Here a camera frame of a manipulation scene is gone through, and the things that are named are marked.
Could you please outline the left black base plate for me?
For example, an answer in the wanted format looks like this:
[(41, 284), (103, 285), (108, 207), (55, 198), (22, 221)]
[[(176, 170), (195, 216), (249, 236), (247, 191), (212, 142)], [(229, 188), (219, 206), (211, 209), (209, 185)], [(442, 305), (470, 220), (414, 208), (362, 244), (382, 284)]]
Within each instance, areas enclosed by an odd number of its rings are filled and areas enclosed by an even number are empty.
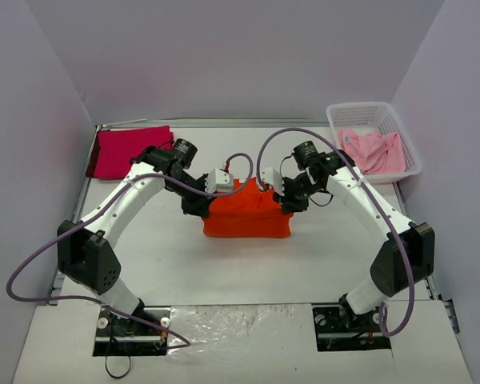
[(94, 335), (94, 357), (157, 357), (167, 354), (167, 333), (100, 310)]

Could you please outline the pink t-shirt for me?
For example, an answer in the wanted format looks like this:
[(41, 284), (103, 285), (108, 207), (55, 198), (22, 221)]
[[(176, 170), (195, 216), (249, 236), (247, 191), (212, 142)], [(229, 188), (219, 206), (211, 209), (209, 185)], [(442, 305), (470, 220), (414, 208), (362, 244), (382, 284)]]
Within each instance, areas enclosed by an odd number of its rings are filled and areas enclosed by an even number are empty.
[(353, 129), (340, 130), (338, 139), (345, 151), (364, 174), (396, 174), (406, 170), (399, 133), (357, 134)]

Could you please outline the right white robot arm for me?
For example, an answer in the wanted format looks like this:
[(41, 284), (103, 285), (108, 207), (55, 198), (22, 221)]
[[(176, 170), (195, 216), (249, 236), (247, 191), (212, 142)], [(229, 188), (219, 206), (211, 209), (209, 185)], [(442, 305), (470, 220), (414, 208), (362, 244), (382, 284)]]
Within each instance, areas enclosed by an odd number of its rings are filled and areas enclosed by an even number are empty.
[(378, 246), (368, 277), (339, 300), (341, 325), (357, 330), (381, 303), (433, 273), (434, 230), (393, 208), (361, 178), (343, 151), (318, 152), (307, 141), (296, 146), (291, 156), (300, 171), (296, 177), (283, 177), (269, 168), (261, 172), (262, 183), (273, 190), (283, 213), (303, 212), (314, 194), (328, 193), (349, 209)]

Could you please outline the orange t-shirt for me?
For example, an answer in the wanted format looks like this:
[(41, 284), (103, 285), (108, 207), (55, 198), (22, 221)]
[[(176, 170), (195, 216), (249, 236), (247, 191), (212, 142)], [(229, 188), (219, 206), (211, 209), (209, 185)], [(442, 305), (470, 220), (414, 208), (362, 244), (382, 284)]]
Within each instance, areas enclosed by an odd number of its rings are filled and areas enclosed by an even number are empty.
[(252, 178), (240, 192), (210, 204), (210, 216), (202, 219), (203, 233), (216, 238), (288, 238), (292, 217)]

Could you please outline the folded magenta t-shirt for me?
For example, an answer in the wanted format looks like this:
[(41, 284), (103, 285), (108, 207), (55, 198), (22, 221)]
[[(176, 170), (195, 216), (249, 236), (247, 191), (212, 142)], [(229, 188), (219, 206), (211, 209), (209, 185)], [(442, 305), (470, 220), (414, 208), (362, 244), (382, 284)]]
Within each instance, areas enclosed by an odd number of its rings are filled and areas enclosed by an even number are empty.
[(170, 149), (173, 140), (169, 126), (102, 130), (96, 137), (86, 175), (101, 180), (122, 179), (130, 171), (132, 158), (148, 146)]

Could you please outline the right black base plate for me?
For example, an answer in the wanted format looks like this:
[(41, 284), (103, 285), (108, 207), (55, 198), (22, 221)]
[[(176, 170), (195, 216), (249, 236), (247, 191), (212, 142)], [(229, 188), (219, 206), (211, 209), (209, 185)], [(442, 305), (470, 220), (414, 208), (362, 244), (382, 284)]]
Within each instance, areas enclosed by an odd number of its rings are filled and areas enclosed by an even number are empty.
[(391, 350), (378, 323), (376, 310), (348, 323), (346, 312), (339, 304), (312, 305), (315, 340), (318, 352), (359, 352)]

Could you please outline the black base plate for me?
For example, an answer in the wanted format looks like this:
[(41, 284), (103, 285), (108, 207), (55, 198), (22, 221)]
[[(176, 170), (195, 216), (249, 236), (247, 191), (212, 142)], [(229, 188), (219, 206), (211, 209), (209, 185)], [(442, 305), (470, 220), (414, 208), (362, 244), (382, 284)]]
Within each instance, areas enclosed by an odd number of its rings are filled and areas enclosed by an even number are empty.
[(346, 312), (339, 304), (312, 305), (315, 340), (318, 352), (359, 352), (391, 350), (378, 323), (376, 310), (348, 323)]
[(167, 354), (167, 333), (100, 310), (94, 335), (94, 357), (157, 357)]

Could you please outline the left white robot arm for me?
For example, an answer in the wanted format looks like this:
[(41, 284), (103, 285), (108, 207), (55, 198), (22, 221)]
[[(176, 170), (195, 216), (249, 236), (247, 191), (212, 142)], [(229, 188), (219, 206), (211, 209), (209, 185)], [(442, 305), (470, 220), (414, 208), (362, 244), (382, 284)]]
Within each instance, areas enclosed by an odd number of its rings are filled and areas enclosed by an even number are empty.
[(100, 303), (118, 310), (116, 325), (136, 334), (145, 325), (141, 299), (121, 279), (114, 249), (123, 231), (156, 194), (168, 190), (182, 200), (184, 214), (208, 218), (210, 204), (231, 176), (220, 168), (194, 178), (188, 169), (196, 147), (178, 139), (169, 149), (149, 146), (131, 161), (124, 179), (98, 207), (79, 222), (64, 221), (58, 228), (58, 270), (84, 286)]

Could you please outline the white plastic basket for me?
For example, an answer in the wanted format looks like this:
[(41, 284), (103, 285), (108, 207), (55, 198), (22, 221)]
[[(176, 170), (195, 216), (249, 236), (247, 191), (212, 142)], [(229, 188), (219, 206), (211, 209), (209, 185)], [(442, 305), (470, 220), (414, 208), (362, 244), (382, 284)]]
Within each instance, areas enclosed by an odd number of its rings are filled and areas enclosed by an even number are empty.
[(357, 134), (377, 132), (380, 134), (399, 133), (406, 162), (406, 170), (396, 174), (363, 174), (372, 184), (398, 182), (406, 177), (415, 176), (422, 171), (422, 164), (409, 139), (399, 116), (393, 107), (385, 102), (351, 102), (333, 104), (326, 108), (326, 115), (335, 140), (335, 146), (341, 148), (338, 132), (353, 129)]

